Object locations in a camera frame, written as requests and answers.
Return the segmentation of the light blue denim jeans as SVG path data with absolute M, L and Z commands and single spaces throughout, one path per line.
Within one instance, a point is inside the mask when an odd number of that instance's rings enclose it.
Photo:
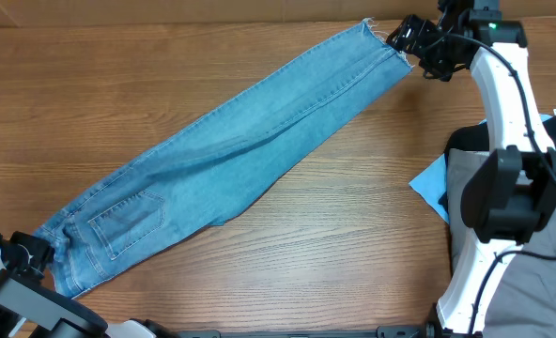
M 239 216 L 410 73 L 358 23 L 300 54 L 103 178 L 37 231 L 55 290 L 78 297 L 200 229 Z

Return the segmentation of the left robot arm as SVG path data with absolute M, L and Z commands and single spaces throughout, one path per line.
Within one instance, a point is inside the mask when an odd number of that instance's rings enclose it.
M 32 337 L 175 335 L 150 320 L 109 325 L 81 303 L 44 287 L 44 270 L 53 258 L 54 248 L 42 238 L 16 232 L 6 240 L 0 232 L 0 338 L 14 336 L 26 322 L 36 325 Z

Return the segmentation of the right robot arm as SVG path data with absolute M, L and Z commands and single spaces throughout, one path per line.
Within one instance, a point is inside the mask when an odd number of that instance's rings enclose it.
M 521 22 L 497 1 L 440 1 L 433 23 L 407 16 L 387 37 L 418 57 L 424 77 L 471 72 L 486 111 L 489 155 L 461 196 L 465 242 L 452 281 L 418 327 L 382 327 L 379 337 L 480 337 L 487 306 L 513 259 L 556 208 L 556 148 L 531 87 Z

